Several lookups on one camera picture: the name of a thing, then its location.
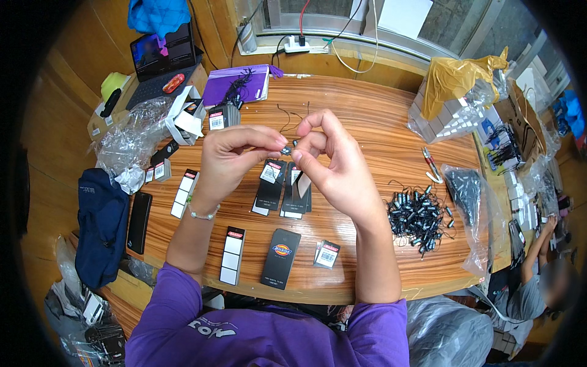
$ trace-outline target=yellow object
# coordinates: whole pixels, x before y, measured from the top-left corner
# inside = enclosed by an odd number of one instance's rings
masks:
[[[426,91],[422,102],[422,117],[430,121],[440,113],[444,102],[462,98],[473,86],[477,79],[488,82],[495,93],[497,102],[500,95],[493,85],[493,70],[507,70],[508,47],[500,56],[486,56],[481,59],[456,60],[451,58],[432,58]]]
[[[108,98],[110,98],[112,92],[114,92],[116,89],[122,86],[122,84],[126,80],[126,77],[126,75],[117,72],[108,74],[106,79],[104,79],[104,81],[102,82],[102,88],[100,90],[104,102],[106,102]]]

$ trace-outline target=black phone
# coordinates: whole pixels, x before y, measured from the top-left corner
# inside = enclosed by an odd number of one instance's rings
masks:
[[[153,196],[141,191],[134,195],[133,212],[130,215],[129,234],[126,247],[142,255],[145,250],[145,237],[147,236],[147,223]]]

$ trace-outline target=navy blue bag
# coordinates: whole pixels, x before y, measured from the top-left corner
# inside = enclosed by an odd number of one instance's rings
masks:
[[[116,280],[124,254],[129,220],[129,196],[120,184],[110,184],[108,174],[92,168],[77,182],[79,196],[79,243],[75,268],[91,289]]]

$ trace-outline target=dickies logo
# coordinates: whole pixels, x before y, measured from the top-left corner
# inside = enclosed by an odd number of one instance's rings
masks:
[[[282,256],[287,256],[292,253],[292,250],[290,250],[286,245],[275,245],[273,246],[273,250],[275,250],[278,255]]]

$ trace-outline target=hand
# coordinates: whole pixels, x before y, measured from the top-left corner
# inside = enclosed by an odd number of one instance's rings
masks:
[[[280,150],[287,142],[266,126],[238,125],[210,131],[202,146],[200,178],[194,193],[202,212],[213,210],[230,195],[256,164],[281,157]]]
[[[544,224],[544,227],[542,228],[542,230],[547,233],[553,233],[557,224],[558,224],[558,218],[556,216],[550,216],[550,217],[548,217],[548,221]]]
[[[313,127],[322,127],[324,132],[311,131]],[[304,117],[297,134],[302,138],[292,158],[334,208],[359,226],[368,225],[378,214],[387,220],[359,144],[332,111],[320,110]],[[317,161],[320,154],[330,158],[328,168]]]

